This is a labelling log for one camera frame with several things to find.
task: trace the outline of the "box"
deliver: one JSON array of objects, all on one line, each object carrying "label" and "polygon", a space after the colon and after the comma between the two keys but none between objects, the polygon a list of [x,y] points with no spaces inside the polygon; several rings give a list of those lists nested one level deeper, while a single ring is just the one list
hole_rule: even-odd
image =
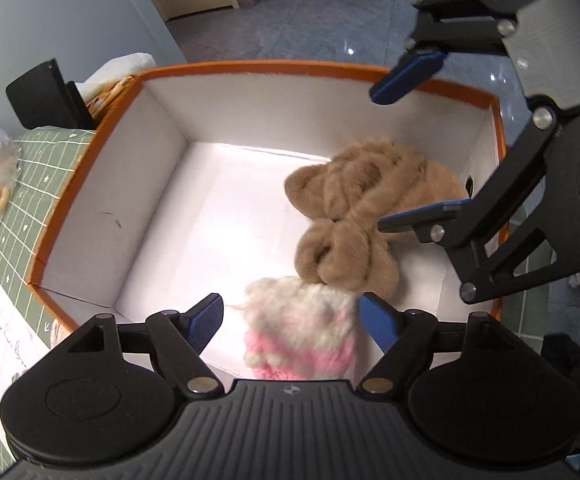
[{"label": "box", "polygon": [[[183,312],[218,292],[224,325],[202,357],[227,383],[252,377],[242,360],[247,327],[232,306],[248,283],[295,274],[308,219],[285,197],[289,173],[350,142],[388,137],[445,164],[477,192],[504,155],[494,96],[431,80],[381,107],[368,91],[385,73],[278,61],[142,73],[100,125],[56,206],[33,264],[33,290],[72,328],[100,312],[120,322]],[[491,309],[461,301],[440,247],[393,249],[396,308],[451,321]],[[381,355],[367,339],[353,381]]]}]

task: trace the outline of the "pink and white plush toy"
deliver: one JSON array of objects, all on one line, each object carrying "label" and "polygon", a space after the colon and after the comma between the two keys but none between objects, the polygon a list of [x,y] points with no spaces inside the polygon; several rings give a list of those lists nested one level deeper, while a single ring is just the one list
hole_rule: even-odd
[{"label": "pink and white plush toy", "polygon": [[355,364],[357,295],[297,277],[263,278],[240,308],[244,362],[258,379],[339,379]]}]

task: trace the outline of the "wall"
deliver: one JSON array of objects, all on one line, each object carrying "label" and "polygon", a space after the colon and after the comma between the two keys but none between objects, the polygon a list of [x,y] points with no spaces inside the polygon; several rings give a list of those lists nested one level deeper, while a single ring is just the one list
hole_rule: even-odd
[{"label": "wall", "polygon": [[0,0],[0,126],[23,131],[5,88],[33,66],[55,57],[65,80],[83,81],[133,52],[186,61],[150,0]]}]

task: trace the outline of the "green grid tablecloth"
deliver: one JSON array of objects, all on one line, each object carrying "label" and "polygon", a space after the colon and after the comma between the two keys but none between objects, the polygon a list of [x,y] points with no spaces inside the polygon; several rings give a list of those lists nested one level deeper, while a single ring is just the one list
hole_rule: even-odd
[{"label": "green grid tablecloth", "polygon": [[[26,284],[39,238],[93,132],[38,128],[15,140],[19,177],[0,223],[0,283],[32,330],[50,347],[54,317]],[[13,463],[0,441],[0,473]]]}]

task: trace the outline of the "brown plush toy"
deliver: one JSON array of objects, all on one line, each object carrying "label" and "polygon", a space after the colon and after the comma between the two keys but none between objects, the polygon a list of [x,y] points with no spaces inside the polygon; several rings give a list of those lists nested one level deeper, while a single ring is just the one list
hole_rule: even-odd
[{"label": "brown plush toy", "polygon": [[379,233],[379,219],[467,197],[448,168],[387,139],[352,144],[327,164],[299,168],[285,188],[292,205],[314,220],[294,258],[299,276],[383,298],[399,279],[388,241],[403,235]]}]

